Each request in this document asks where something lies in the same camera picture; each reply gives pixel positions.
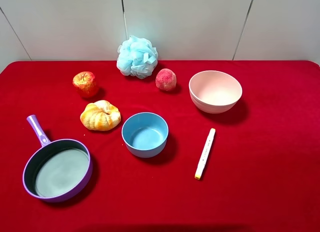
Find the red yellow apple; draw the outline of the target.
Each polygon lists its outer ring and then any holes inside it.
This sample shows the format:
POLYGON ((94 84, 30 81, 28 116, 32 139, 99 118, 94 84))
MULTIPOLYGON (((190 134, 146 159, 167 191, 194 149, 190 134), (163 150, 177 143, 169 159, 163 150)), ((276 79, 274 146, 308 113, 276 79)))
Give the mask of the red yellow apple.
POLYGON ((86 99, 95 96, 99 90, 96 76, 90 71, 76 74, 72 79, 72 84, 78 94, 86 99))

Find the blue bowl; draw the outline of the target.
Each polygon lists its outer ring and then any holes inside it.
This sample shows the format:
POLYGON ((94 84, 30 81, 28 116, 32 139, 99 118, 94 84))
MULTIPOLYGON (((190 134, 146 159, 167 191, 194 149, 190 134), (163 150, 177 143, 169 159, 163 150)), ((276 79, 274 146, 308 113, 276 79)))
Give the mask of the blue bowl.
POLYGON ((140 112, 129 117, 121 129, 127 149, 136 157, 152 158, 166 146, 169 127, 165 119, 152 112, 140 112))

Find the red peach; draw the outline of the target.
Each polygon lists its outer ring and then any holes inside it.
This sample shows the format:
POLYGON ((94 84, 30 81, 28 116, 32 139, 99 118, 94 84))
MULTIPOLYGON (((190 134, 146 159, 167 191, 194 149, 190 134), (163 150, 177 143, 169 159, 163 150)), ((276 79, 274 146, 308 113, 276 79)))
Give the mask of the red peach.
POLYGON ((176 88, 177 76, 172 70, 163 68, 156 75, 155 85, 162 91, 172 91, 176 88))

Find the pink bowl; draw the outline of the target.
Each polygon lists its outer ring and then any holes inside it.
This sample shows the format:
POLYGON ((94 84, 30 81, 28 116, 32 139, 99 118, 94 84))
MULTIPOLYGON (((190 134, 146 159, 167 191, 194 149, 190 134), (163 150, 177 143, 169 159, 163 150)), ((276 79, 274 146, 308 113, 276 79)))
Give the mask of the pink bowl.
POLYGON ((188 83, 194 105, 209 114, 230 110, 242 97, 241 84, 231 75, 217 70, 196 73, 188 83))

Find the orange croissant bread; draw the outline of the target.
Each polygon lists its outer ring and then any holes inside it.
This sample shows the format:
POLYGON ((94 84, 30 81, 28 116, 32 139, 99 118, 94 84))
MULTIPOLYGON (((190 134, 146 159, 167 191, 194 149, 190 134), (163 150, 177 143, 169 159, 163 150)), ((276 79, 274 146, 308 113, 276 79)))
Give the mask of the orange croissant bread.
POLYGON ((119 109, 107 100, 89 103, 80 115, 81 123, 92 131, 109 131, 121 122, 119 109))

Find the light blue bath loofah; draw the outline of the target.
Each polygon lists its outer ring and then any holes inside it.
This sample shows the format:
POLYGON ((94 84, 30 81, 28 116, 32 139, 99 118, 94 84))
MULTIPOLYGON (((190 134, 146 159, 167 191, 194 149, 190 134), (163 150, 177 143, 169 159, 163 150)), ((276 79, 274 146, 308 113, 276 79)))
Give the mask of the light blue bath loofah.
POLYGON ((116 67, 124 76, 133 76, 145 79, 152 75, 158 64, 158 51, 152 43, 133 35, 119 47, 116 67))

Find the white yellow marker pen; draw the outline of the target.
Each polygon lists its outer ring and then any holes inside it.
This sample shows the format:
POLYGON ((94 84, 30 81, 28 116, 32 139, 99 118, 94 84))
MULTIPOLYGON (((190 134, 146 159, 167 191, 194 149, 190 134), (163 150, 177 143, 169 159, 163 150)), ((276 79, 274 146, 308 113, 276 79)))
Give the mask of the white yellow marker pen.
POLYGON ((210 154, 210 150, 214 141, 214 137, 215 137, 215 133, 216 133, 216 129, 215 128, 211 128, 209 131, 209 134, 206 138, 200 159, 198 161, 198 165, 195 171, 195 175, 194 178, 196 180, 200 180, 203 174, 203 171, 205 169, 209 154, 210 154))

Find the purple frying pan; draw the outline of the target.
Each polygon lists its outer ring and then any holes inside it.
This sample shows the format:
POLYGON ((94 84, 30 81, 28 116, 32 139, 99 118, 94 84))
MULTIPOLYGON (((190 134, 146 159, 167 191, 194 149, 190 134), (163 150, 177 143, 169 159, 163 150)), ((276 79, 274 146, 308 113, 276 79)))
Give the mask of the purple frying pan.
POLYGON ((27 121, 41 148, 24 167, 24 189, 32 197, 47 203, 60 203, 76 196, 88 184, 93 172, 89 150, 75 139, 50 141, 35 115, 28 116, 27 121))

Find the red velvet tablecloth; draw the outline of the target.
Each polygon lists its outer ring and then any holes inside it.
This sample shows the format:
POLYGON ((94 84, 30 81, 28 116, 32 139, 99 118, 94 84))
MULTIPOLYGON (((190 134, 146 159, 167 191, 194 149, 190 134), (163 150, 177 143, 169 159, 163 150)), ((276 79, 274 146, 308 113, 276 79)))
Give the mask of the red velvet tablecloth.
POLYGON ((172 93, 154 77, 123 76, 113 61, 19 61, 0 75, 0 229, 3 232, 317 232, 320 229, 320 67, 311 61, 162 61, 177 76, 172 93), (189 81, 220 71, 242 86, 228 111, 203 112, 189 81), (95 74, 97 100, 122 118, 161 115, 164 150, 133 156, 120 126, 87 130, 87 105, 72 84, 95 74), (92 178, 76 197, 45 203, 24 189, 26 162, 40 147, 27 122, 36 115, 51 140, 84 143, 92 178), (195 172, 210 129, 214 140, 195 172))

